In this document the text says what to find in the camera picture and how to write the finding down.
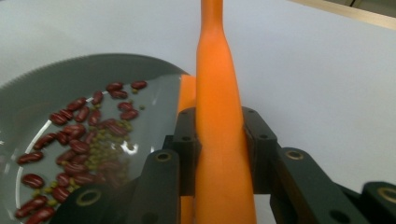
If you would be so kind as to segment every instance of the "white table surface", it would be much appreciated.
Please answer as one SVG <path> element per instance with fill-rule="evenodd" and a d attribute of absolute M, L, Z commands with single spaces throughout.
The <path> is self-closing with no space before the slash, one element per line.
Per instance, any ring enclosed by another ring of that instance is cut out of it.
<path fill-rule="evenodd" d="M 396 183 L 395 30 L 287 0 L 225 0 L 224 23 L 242 103 L 281 146 L 307 151 L 358 192 Z M 199 31 L 198 0 L 0 1 L 0 86 L 96 53 L 148 55 L 194 74 Z M 264 198 L 258 220 L 272 223 Z"/>

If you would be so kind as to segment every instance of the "white background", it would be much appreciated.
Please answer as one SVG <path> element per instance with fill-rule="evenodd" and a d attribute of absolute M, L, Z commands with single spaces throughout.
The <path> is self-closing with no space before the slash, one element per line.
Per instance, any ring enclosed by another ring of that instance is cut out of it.
<path fill-rule="evenodd" d="M 286 0 L 224 1 L 242 103 L 282 147 L 361 191 L 396 184 L 396 31 Z M 96 53 L 157 57 L 195 73 L 200 1 L 0 1 L 0 85 Z M 257 197 L 259 223 L 272 222 Z"/>

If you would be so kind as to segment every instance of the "wooden edge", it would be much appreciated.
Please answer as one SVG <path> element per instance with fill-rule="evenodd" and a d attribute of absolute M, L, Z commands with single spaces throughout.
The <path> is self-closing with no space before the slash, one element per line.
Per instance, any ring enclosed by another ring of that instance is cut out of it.
<path fill-rule="evenodd" d="M 340 4 L 323 0 L 290 0 L 309 7 L 315 7 L 341 16 L 349 17 L 358 21 L 364 21 L 373 25 L 396 30 L 396 18 L 384 16 L 370 11 L 361 10 L 354 7 L 347 7 Z"/>

